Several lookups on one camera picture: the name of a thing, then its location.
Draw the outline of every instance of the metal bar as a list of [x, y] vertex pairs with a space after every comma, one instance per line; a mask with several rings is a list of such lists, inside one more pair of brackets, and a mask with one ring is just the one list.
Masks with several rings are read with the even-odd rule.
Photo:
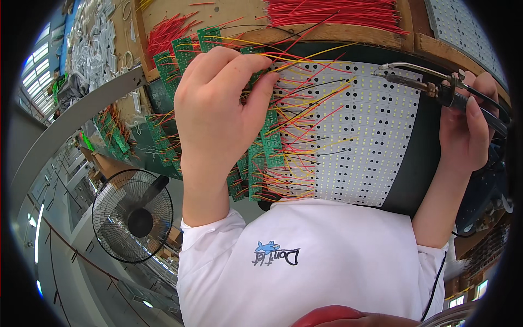
[[145, 83], [143, 69], [141, 66], [137, 67], [90, 92], [47, 127], [27, 152], [11, 182], [10, 220], [12, 223], [16, 222], [31, 184], [64, 141], [100, 110]]

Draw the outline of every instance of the led panel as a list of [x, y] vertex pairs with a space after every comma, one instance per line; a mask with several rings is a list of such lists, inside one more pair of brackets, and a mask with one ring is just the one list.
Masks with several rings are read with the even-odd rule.
[[[419, 91], [373, 76], [376, 64], [321, 64], [280, 70], [273, 94], [285, 166], [267, 169], [270, 188], [284, 196], [381, 207], [407, 150]], [[401, 69], [384, 73], [423, 78]]]
[[462, 0], [425, 0], [434, 35], [481, 64], [507, 85], [499, 59], [478, 20]]

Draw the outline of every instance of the white circuit board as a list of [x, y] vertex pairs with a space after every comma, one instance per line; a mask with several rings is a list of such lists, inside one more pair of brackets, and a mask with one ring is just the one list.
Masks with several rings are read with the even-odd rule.
[[[285, 155], [285, 167], [267, 169], [268, 175], [279, 181], [270, 185], [289, 196], [306, 195], [381, 207], [408, 147], [419, 91], [372, 75], [377, 64], [321, 63], [328, 67], [302, 85], [310, 88], [293, 93], [277, 105], [281, 112], [279, 122], [286, 122], [298, 113], [306, 112], [306, 115], [289, 121], [280, 130], [284, 150], [291, 146], [296, 154]], [[282, 65], [275, 63], [271, 70]], [[275, 100], [292, 93], [323, 67], [315, 63], [297, 63], [281, 70], [273, 91]], [[423, 78], [419, 73], [401, 69], [382, 73], [419, 81]], [[307, 111], [310, 104], [347, 86]]]

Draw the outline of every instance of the wire pile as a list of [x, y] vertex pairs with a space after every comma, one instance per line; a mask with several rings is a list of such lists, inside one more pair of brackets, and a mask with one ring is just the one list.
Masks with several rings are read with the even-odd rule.
[[397, 26], [401, 18], [396, 0], [265, 0], [271, 26], [292, 24], [351, 24], [374, 27], [396, 34], [407, 31]]
[[195, 15], [198, 12], [190, 13], [180, 17], [180, 13], [176, 14], [170, 19], [164, 19], [153, 27], [149, 33], [149, 45], [147, 46], [147, 52], [152, 63], [152, 67], [156, 67], [152, 57], [160, 52], [169, 50], [171, 55], [173, 54], [173, 47], [171, 45], [172, 40], [183, 37], [187, 31], [193, 26], [203, 22], [202, 20], [197, 21], [196, 19], [185, 25], [187, 19]]

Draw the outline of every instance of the fingernail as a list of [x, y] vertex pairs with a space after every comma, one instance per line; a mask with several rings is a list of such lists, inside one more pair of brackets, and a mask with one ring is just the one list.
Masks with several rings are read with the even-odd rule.
[[477, 105], [476, 99], [473, 96], [470, 96], [467, 100], [467, 107], [472, 117], [476, 118], [481, 114], [480, 107]]

